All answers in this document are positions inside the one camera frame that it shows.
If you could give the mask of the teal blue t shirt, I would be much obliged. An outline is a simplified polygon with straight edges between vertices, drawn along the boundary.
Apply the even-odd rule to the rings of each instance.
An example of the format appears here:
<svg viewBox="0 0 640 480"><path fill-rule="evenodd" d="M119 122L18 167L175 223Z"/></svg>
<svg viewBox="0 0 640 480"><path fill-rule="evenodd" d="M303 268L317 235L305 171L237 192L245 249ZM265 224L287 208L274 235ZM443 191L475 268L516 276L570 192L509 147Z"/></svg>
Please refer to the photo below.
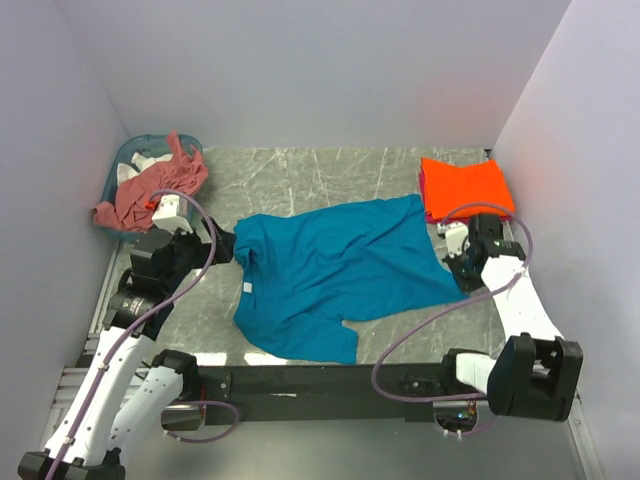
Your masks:
<svg viewBox="0 0 640 480"><path fill-rule="evenodd" d="M235 228L243 292L234 322L255 347L290 360L353 364L366 322L458 302L417 194L345 203Z"/></svg>

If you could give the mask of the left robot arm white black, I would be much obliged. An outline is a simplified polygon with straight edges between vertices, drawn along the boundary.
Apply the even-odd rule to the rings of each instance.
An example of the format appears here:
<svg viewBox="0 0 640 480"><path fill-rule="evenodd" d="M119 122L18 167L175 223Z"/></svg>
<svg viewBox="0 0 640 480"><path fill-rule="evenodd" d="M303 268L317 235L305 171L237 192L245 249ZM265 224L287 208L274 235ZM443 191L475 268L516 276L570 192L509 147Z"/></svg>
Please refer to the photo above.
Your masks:
<svg viewBox="0 0 640 480"><path fill-rule="evenodd" d="M109 300L96 351L64 419L41 451L23 455L22 479L122 479L135 445L173 402L197 404L195 356L164 350L127 392L192 272L233 257L235 236L205 216L198 231L154 228L130 252Z"/></svg>

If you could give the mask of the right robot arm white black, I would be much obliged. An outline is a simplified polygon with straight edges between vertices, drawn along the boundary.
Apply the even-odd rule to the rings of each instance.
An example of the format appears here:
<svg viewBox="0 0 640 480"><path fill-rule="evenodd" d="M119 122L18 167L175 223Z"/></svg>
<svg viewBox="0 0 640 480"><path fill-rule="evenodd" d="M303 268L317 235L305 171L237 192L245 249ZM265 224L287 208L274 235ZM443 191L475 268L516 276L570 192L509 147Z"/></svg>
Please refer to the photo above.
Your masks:
<svg viewBox="0 0 640 480"><path fill-rule="evenodd" d="M468 222L438 224L443 260L460 289L492 295L505 336L497 358L452 349L439 374L444 395L460 399L472 388L492 413L563 422L568 419L583 364L580 345L552 323L534 288L520 243L506 238L499 216L481 213Z"/></svg>

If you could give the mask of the salmon pink t shirt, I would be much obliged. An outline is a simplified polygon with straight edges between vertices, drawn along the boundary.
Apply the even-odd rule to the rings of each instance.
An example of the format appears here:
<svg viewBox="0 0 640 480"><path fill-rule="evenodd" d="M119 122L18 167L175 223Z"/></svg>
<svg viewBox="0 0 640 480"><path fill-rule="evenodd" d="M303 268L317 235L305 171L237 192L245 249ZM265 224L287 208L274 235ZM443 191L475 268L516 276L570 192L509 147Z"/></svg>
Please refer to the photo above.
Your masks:
<svg viewBox="0 0 640 480"><path fill-rule="evenodd" d="M183 150L177 131L166 137L172 158L156 163L138 176L118 186L113 203L100 202L93 208L93 222L125 232L143 233L152 227L151 217L158 205L160 190L175 190L195 195L209 177L203 153L194 149L192 154Z"/></svg>

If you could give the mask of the folded orange t shirt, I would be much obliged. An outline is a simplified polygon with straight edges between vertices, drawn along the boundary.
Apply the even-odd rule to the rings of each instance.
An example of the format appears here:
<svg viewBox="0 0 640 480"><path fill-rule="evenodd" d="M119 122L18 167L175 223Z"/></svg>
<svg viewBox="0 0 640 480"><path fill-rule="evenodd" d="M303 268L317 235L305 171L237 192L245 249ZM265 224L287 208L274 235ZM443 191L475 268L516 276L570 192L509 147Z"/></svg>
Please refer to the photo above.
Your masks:
<svg viewBox="0 0 640 480"><path fill-rule="evenodd" d="M455 166L422 157L429 209L435 218L444 219L452 210L471 203L491 203L509 212L515 204L504 174L496 161Z"/></svg>

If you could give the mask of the teal plastic basket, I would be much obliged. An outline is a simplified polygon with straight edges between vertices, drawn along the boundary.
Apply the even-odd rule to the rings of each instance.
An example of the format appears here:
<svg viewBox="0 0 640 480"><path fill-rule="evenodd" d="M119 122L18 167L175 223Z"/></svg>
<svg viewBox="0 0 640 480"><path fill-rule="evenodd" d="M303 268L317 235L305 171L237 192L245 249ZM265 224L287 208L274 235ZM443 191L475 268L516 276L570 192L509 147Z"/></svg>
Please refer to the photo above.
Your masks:
<svg viewBox="0 0 640 480"><path fill-rule="evenodd" d="M118 189L117 185L117 167L119 164L125 164L130 167L137 168L133 162L134 154L140 154L145 158L159 158L166 154L171 154L171 149L167 143L165 135L140 135L127 140L118 150L106 177L100 202L108 201L113 203ZM196 149L203 153L203 147L199 140L191 135L178 134L180 145L184 151L189 154ZM136 232L125 232L114 230L106 227L100 227L102 231L115 238L117 241L130 243L134 242L139 236Z"/></svg>

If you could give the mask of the white garment in basket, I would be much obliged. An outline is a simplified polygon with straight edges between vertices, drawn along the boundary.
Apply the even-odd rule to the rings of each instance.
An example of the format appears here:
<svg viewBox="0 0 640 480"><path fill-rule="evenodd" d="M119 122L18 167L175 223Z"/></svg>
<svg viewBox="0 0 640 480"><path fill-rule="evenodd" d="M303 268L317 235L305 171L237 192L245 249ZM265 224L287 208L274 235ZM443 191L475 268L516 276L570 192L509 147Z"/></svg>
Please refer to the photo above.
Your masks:
<svg viewBox="0 0 640 480"><path fill-rule="evenodd" d="M134 153L129 163L118 163L116 167L116 184L120 186L127 180L130 180L140 173L155 165L156 163L166 162L172 158L172 154L165 154L159 157L145 157L140 153Z"/></svg>

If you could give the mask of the black base beam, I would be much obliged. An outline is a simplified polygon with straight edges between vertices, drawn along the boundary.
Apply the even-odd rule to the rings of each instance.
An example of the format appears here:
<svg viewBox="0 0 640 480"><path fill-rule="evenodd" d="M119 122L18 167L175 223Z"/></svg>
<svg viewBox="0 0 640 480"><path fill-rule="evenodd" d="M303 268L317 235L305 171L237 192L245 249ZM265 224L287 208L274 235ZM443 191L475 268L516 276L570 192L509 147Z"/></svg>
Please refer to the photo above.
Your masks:
<svg viewBox="0 0 640 480"><path fill-rule="evenodd" d="M370 365L208 366L199 369L207 400L235 406L244 422L378 420L434 421L430 403L388 399L371 385ZM386 364L377 376L385 391L411 398L470 395L438 363Z"/></svg>

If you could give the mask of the aluminium frame rail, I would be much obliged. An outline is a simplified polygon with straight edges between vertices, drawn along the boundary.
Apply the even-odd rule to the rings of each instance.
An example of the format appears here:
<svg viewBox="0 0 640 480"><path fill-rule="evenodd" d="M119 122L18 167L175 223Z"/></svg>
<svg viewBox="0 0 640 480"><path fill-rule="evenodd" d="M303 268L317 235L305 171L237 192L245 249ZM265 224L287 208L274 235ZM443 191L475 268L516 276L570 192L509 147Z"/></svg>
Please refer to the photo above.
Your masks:
<svg viewBox="0 0 640 480"><path fill-rule="evenodd" d="M61 374L52 407L57 409L69 408L88 373L88 368L69 367Z"/></svg>

